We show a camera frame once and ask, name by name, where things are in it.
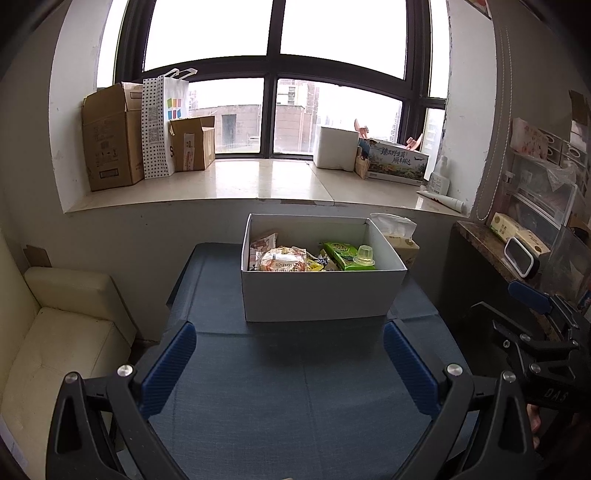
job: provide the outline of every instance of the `colorful logo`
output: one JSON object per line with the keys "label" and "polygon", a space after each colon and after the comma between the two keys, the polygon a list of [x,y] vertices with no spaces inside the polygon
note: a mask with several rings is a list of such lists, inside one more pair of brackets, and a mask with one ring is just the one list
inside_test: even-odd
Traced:
{"label": "colorful logo", "polygon": [[174,120],[176,118],[181,118],[181,98],[169,98],[166,100],[166,107],[168,108],[168,119]]}

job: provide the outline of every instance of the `white tube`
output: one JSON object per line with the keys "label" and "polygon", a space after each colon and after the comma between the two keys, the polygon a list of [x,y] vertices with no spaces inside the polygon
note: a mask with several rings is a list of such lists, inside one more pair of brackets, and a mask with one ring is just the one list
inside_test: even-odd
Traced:
{"label": "white tube", "polygon": [[446,207],[449,207],[452,210],[455,210],[459,213],[461,213],[462,209],[464,208],[463,201],[457,200],[452,197],[448,197],[445,195],[439,195],[437,193],[427,192],[427,191],[423,191],[423,190],[419,190],[417,193],[420,195],[423,195],[424,197],[427,197],[428,199],[435,200],[436,202],[439,202],[442,205],[445,205]]}

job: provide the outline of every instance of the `paper bag handle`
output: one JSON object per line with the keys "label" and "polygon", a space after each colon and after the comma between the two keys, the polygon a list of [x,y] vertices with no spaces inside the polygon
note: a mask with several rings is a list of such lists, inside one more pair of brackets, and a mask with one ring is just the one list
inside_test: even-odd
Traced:
{"label": "paper bag handle", "polygon": [[187,77],[190,77],[191,75],[195,75],[197,73],[197,70],[195,70],[195,69],[186,69],[186,70],[183,70],[183,71],[184,72],[188,72],[188,73],[186,73],[182,77],[179,77],[178,78],[179,80],[183,80],[183,79],[185,79]]}
{"label": "paper bag handle", "polygon": [[178,74],[180,73],[179,69],[172,69],[170,70],[170,72],[165,73],[164,75],[162,75],[163,77],[167,77],[167,76],[171,76],[171,77],[176,77]]}

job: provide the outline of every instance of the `cardboard box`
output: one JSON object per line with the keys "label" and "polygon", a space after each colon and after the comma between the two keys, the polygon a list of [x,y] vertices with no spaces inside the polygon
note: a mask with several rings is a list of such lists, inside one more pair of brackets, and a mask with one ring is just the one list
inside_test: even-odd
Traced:
{"label": "cardboard box", "polygon": [[169,122],[174,171],[205,170],[216,159],[215,121],[214,116],[202,116]]}
{"label": "cardboard box", "polygon": [[[374,249],[375,271],[248,271],[249,246],[277,232],[277,244],[320,251],[322,242]],[[366,218],[254,215],[242,245],[242,295],[247,322],[293,322],[383,316],[388,313],[407,269],[398,254]]]}
{"label": "cardboard box", "polygon": [[368,178],[410,185],[420,185],[423,181],[429,160],[428,155],[372,138],[359,140],[359,145],[369,159],[366,174]]}
{"label": "cardboard box", "polygon": [[402,238],[400,236],[385,235],[386,240],[394,247],[400,260],[404,262],[406,268],[410,270],[414,261],[417,259],[420,247],[412,238]]}
{"label": "cardboard box", "polygon": [[503,243],[507,243],[507,240],[512,236],[515,236],[521,229],[523,229],[523,227],[520,224],[504,213],[497,212],[492,218],[491,230],[503,240]]}
{"label": "cardboard box", "polygon": [[142,85],[117,83],[89,95],[82,107],[82,137],[90,189],[111,189],[144,178]]}
{"label": "cardboard box", "polygon": [[515,233],[515,238],[519,240],[529,252],[536,257],[542,266],[546,264],[550,257],[550,248],[545,246],[534,232],[524,228]]}

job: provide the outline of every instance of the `window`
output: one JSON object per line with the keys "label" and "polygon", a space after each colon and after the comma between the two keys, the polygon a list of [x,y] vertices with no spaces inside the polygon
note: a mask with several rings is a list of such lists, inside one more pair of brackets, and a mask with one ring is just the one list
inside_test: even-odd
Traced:
{"label": "window", "polygon": [[344,61],[404,78],[406,22],[405,0],[287,0],[281,53]]}
{"label": "window", "polygon": [[189,84],[189,116],[216,118],[216,154],[261,150],[263,79]]}
{"label": "window", "polygon": [[[285,88],[293,100],[285,101]],[[280,79],[275,110],[276,153],[311,154],[322,126],[354,130],[355,119],[372,138],[398,139],[402,102],[329,83]]]}
{"label": "window", "polygon": [[449,20],[446,0],[431,0],[431,85],[429,96],[447,97]]}
{"label": "window", "polygon": [[[220,158],[311,158],[321,126],[352,130],[355,119],[382,140],[426,138],[434,128],[440,140],[446,0],[115,0],[113,8],[125,1],[123,22],[113,13],[109,30],[121,26],[111,39],[115,80],[196,69],[190,115],[216,117]],[[437,155],[430,140],[422,148]]]}
{"label": "window", "polygon": [[429,155],[427,171],[425,172],[426,179],[430,177],[431,172],[435,168],[437,154],[439,153],[439,145],[441,143],[441,132],[443,130],[444,118],[445,110],[437,110],[434,108],[429,108],[427,110],[425,130],[423,131],[423,141],[421,143],[421,152]]}
{"label": "window", "polygon": [[195,59],[267,52],[271,0],[157,0],[146,70]]}
{"label": "window", "polygon": [[127,0],[113,0],[111,4],[105,30],[103,31],[103,40],[100,44],[99,68],[96,74],[96,86],[98,88],[113,85],[117,41],[119,40],[119,30],[121,29],[126,7]]}

